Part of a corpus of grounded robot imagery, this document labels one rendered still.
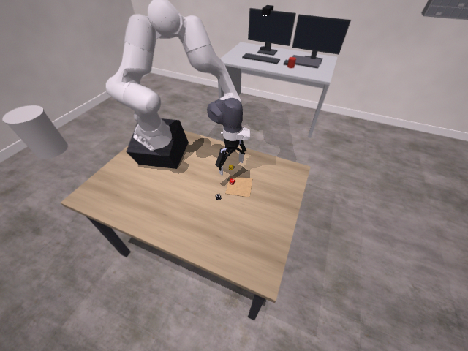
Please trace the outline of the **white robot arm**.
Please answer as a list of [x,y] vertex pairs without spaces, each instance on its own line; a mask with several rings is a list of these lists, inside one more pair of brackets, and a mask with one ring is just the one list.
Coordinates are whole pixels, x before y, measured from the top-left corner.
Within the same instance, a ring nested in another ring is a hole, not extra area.
[[150,151],[164,148],[172,140],[170,126],[156,113],[161,105],[159,95],[139,85],[142,76],[152,69],[156,40],[169,37],[180,39],[192,67],[218,79],[224,96],[208,104],[207,112],[213,122],[223,125],[223,137],[230,141],[249,140],[250,129],[241,126],[241,98],[224,62],[215,54],[201,19],[194,15],[182,17],[168,0],[153,0],[148,16],[136,14],[129,18],[121,65],[106,82],[106,91],[112,98],[136,110],[134,139]]

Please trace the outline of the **tan textured mat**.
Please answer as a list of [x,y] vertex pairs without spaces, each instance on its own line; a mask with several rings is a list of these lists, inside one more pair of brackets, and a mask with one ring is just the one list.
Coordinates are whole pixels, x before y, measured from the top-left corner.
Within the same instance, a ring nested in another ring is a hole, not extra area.
[[[235,183],[233,185],[230,184],[230,179],[235,180]],[[253,178],[243,178],[230,175],[225,194],[250,197],[252,179]]]

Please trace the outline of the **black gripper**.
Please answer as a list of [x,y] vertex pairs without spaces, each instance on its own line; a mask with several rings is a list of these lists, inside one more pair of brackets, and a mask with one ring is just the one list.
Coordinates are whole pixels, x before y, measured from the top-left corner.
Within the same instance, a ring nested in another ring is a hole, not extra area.
[[[215,164],[219,168],[219,174],[221,174],[222,176],[223,176],[223,164],[226,161],[226,159],[228,158],[228,156],[232,152],[234,152],[235,150],[238,150],[238,151],[240,151],[239,152],[239,162],[243,163],[244,154],[245,154],[244,152],[246,152],[246,148],[245,148],[244,142],[242,140],[230,141],[230,140],[224,139],[224,144],[225,144],[225,147],[224,147],[224,149],[220,149],[219,156],[218,156],[216,164]],[[238,145],[240,145],[242,150],[238,148]],[[231,148],[231,147],[234,147],[234,148]]]

